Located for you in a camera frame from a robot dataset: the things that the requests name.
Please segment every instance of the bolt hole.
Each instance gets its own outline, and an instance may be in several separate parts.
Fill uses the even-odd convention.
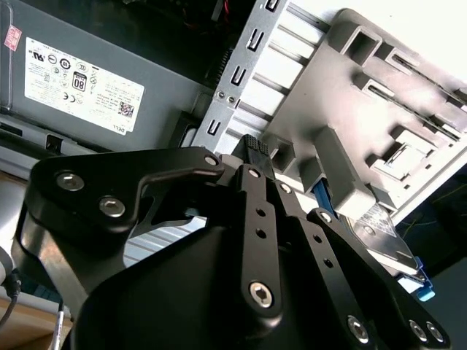
[[[355,325],[355,330],[357,331],[357,334],[361,337],[365,334],[361,326]]]
[[[265,239],[265,238],[266,238],[266,232],[264,232],[264,231],[261,230],[260,228],[257,228],[257,229],[256,229],[256,235],[257,235],[259,238],[262,238],[262,239]]]
[[[262,211],[261,209],[259,209],[259,208],[256,209],[256,212],[258,213],[258,215],[260,217],[265,217],[266,216],[266,213],[264,211]]]
[[[67,186],[76,186],[77,181],[74,179],[73,176],[65,176],[63,178],[63,183],[66,184]]]
[[[104,204],[104,206],[106,208],[109,208],[109,209],[115,209],[115,208],[118,208],[118,205],[115,203],[115,202],[107,202]]]
[[[267,298],[267,294],[266,294],[266,291],[264,289],[257,289],[255,291],[256,295],[258,296],[258,298],[260,298],[261,300],[262,299],[266,299]]]
[[[334,265],[333,263],[329,260],[329,259],[324,259],[324,263],[326,266],[328,266],[329,268],[333,268]]]
[[[320,212],[320,215],[321,215],[321,217],[322,217],[324,220],[326,220],[326,222],[331,222],[331,221],[332,221],[332,219],[331,219],[331,217],[328,215],[328,213],[325,213],[324,211],[321,211],[321,212]]]

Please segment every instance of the screw hole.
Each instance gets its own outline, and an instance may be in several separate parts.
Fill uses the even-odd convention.
[[[257,229],[256,229],[256,235],[257,235],[259,238],[262,238],[262,239],[265,239],[265,238],[266,238],[266,232],[264,232],[264,231],[261,230],[260,228],[257,228]]]
[[[248,172],[251,176],[255,177],[256,179],[261,177],[260,173],[258,173],[255,169],[250,169]]]
[[[326,266],[328,266],[329,268],[333,268],[334,265],[333,263],[329,260],[329,259],[324,259],[324,263]]]
[[[280,184],[280,188],[284,190],[285,193],[291,193],[292,190],[286,184]]]
[[[211,166],[216,166],[217,164],[219,164],[219,162],[217,161],[217,159],[214,159],[212,156],[210,155],[207,155],[206,157],[204,157],[204,160],[206,161],[206,163],[208,163],[209,165]]]
[[[322,217],[324,220],[326,220],[326,222],[331,222],[331,221],[332,221],[332,219],[331,219],[331,217],[328,215],[328,213],[325,213],[324,211],[321,211],[321,212],[320,212],[320,215],[321,215],[321,217]]]
[[[259,208],[256,209],[256,212],[258,213],[258,215],[260,217],[265,217],[266,216],[266,213],[264,211],[262,211],[261,209],[259,209]]]

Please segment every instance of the gray metal panel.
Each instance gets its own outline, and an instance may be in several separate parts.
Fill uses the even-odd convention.
[[[123,262],[131,266],[160,251],[168,245],[206,225],[204,218],[195,217],[192,222],[179,227],[164,227],[130,239],[125,246]]]
[[[257,72],[261,75],[257,73],[246,86],[242,102],[220,139],[216,149],[219,153],[230,154],[244,134],[255,137],[263,134],[312,57],[324,35],[321,30],[328,27],[292,2],[282,12],[279,27],[271,35],[271,44],[263,52],[265,57],[258,62]]]
[[[0,173],[0,247],[11,256],[26,185]]]
[[[13,23],[23,31],[18,49],[12,55],[11,111],[31,121],[53,128],[73,139],[85,140],[116,151],[163,147],[170,138],[180,112],[191,112],[201,93],[211,93],[197,82],[105,42],[21,1],[11,0],[10,4]],[[110,26],[111,23],[105,23],[103,20],[102,25]],[[8,26],[9,23],[3,20],[2,33],[6,33]],[[144,95],[134,131],[121,136],[25,98],[24,60],[27,36],[143,85]],[[7,51],[2,50],[2,54],[6,55]],[[4,67],[2,70],[2,79],[6,79]]]
[[[39,160],[20,151],[0,145],[0,170],[20,179],[29,179],[31,169]]]
[[[271,39],[288,0],[257,0],[253,5],[235,50],[225,66],[217,85],[215,98],[209,106],[192,145],[217,151],[227,131],[242,93],[255,73],[261,53]]]

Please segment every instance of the black connector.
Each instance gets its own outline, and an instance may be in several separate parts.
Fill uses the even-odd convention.
[[[21,292],[21,280],[20,280],[19,271],[17,270],[17,268],[15,268],[11,272],[11,274],[6,277],[2,285],[3,287],[5,287],[5,290],[7,291],[7,295],[12,301],[8,305],[8,308],[5,311],[5,314],[0,319],[0,332],[3,326],[5,325],[5,323],[7,323],[8,318],[12,314],[13,309],[15,308],[16,302],[18,301],[18,296],[20,295],[20,292]]]
[[[10,275],[8,275],[3,282],[3,286],[7,291],[7,295],[10,299],[17,298],[21,292],[21,280],[18,269],[14,269]]]

